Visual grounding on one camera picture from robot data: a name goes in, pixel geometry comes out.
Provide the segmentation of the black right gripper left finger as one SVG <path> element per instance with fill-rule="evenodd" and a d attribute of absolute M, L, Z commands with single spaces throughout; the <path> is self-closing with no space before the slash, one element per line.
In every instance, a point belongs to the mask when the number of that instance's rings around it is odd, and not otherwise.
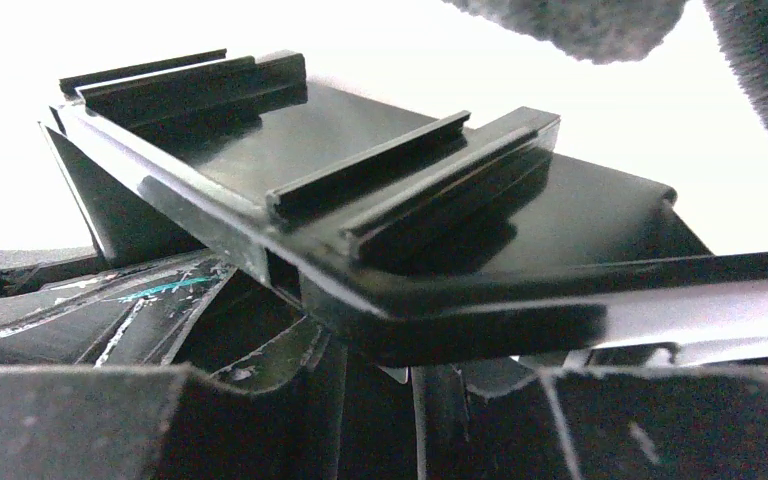
<path fill-rule="evenodd" d="M 287 334 L 213 376 L 0 367 L 0 479 L 333 479 L 345 349 Z"/>

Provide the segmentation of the black plastic card box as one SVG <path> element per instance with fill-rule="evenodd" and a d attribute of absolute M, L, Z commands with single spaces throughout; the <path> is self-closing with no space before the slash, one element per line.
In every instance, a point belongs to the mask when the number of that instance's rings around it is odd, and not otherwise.
<path fill-rule="evenodd" d="M 196 240 L 375 363 L 768 337 L 768 252 L 716 256 L 659 182 L 224 51 L 64 78 L 49 134 L 96 247 Z"/>

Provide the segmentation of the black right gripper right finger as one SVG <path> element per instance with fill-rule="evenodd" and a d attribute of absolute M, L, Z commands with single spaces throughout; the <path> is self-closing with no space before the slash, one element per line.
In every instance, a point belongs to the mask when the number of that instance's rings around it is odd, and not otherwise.
<path fill-rule="evenodd" d="M 413 372 L 421 479 L 768 479 L 768 370 Z"/>

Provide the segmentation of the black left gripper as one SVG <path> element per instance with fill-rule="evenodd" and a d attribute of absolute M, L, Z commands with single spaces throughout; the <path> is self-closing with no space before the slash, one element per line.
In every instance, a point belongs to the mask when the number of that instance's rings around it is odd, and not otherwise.
<path fill-rule="evenodd" d="M 271 391 L 320 355 L 320 327 L 207 250 L 0 299 L 0 365 L 188 364 Z"/>

